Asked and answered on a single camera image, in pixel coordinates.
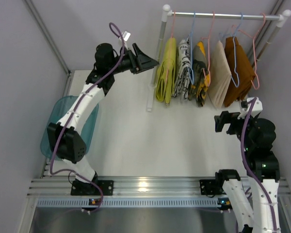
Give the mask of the yellow-green trousers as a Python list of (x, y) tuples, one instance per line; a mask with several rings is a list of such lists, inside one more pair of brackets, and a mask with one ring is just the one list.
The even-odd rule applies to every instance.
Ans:
[(169, 106), (175, 85), (177, 42), (174, 37), (167, 40), (162, 63), (157, 70), (156, 100)]

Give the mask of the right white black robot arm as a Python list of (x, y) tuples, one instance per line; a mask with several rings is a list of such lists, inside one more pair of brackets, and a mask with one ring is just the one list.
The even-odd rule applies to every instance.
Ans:
[(215, 174), (221, 192), (228, 196), (240, 233), (279, 233), (278, 188), (279, 162), (272, 151), (276, 139), (275, 125), (264, 118), (244, 118), (240, 113), (223, 111), (215, 116), (215, 131), (229, 124), (227, 134), (235, 135), (241, 144), (242, 163), (246, 170), (251, 200), (246, 196), (238, 172), (221, 169)]

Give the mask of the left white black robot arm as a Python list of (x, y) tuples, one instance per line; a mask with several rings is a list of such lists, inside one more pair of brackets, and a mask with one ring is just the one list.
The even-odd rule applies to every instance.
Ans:
[(118, 73), (130, 71), (132, 74), (155, 68), (159, 62), (143, 53), (137, 44), (132, 49), (122, 47), (116, 54), (111, 44), (97, 46), (94, 68), (88, 75), (80, 95), (66, 114), (56, 123), (47, 127), (48, 141), (54, 156), (69, 165), (66, 169), (74, 173), (72, 196), (101, 195), (98, 175), (86, 158), (87, 145), (81, 132), (90, 114), (105, 98), (115, 82)]

